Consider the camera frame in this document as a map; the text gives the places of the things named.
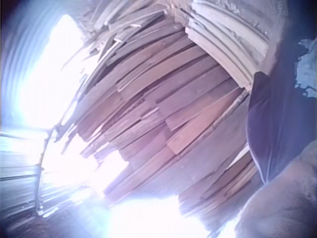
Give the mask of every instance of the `stack of wooden planks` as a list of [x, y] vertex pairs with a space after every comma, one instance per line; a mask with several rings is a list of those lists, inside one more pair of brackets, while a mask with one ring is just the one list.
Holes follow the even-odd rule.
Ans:
[[111, 203], [179, 195], [184, 215], [216, 229], [259, 185], [250, 153], [240, 155], [248, 93], [164, 11], [150, 4], [117, 21], [107, 11], [109, 29], [91, 43], [98, 64], [57, 139], [78, 134], [84, 158], [118, 150], [129, 162], [105, 190]]
[[207, 0], [192, 3], [190, 14], [188, 37], [216, 59], [240, 87], [250, 91], [259, 66], [246, 45], [264, 58], [267, 39], [252, 25]]

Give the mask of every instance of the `skin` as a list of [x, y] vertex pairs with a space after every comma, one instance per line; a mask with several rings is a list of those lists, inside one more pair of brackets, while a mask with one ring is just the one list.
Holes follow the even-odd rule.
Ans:
[[317, 140], [255, 193], [240, 213], [237, 238], [310, 238], [317, 231]]

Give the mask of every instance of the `lumber pile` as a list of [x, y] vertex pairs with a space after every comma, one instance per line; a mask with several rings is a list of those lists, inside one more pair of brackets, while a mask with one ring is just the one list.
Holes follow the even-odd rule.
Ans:
[[194, 1], [190, 14], [186, 28], [189, 39], [219, 62], [240, 87], [250, 91], [259, 66], [243, 42], [264, 58], [267, 39], [241, 18], [207, 0]]
[[[113, 2], [108, 7], [126, 1]], [[57, 125], [57, 139], [68, 137], [69, 144], [78, 134], [86, 142], [84, 158], [102, 163], [118, 150], [129, 162], [105, 189], [111, 204], [149, 193], [179, 195], [184, 215], [219, 228], [213, 219], [225, 222], [227, 207], [234, 215], [259, 185], [243, 150], [247, 86], [165, 10], [149, 4], [118, 10], [118, 17], [105, 8], [100, 24], [108, 29], [85, 49], [94, 49], [98, 63], [76, 95], [72, 116]]]

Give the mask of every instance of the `dark fabric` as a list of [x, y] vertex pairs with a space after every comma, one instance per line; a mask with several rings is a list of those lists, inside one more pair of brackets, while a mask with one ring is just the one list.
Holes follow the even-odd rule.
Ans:
[[[270, 77], [262, 72], [254, 76], [247, 122], [247, 139], [262, 180], [267, 183], [279, 175], [316, 135], [316, 96], [298, 86], [302, 72], [301, 57], [309, 52], [288, 36]], [[309, 80], [315, 85], [316, 74]]]

